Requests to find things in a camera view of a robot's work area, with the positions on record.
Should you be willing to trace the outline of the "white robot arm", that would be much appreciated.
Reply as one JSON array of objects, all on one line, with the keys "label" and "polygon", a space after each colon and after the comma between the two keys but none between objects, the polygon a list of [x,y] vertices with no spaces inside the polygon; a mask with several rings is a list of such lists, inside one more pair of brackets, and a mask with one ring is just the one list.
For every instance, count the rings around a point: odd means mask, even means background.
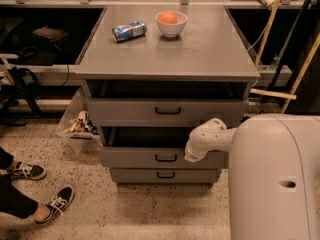
[{"label": "white robot arm", "polygon": [[210,151],[229,154],[231,240],[320,240],[319,116],[262,114],[236,128],[214,118],[191,131],[185,159]]}]

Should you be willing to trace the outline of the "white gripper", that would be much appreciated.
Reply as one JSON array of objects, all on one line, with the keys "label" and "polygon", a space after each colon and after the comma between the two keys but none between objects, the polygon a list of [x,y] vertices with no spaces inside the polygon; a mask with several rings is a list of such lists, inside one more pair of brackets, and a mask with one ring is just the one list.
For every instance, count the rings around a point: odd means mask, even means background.
[{"label": "white gripper", "polygon": [[185,146],[184,160],[195,163],[202,160],[206,155],[206,150],[197,147],[191,139],[188,140]]}]

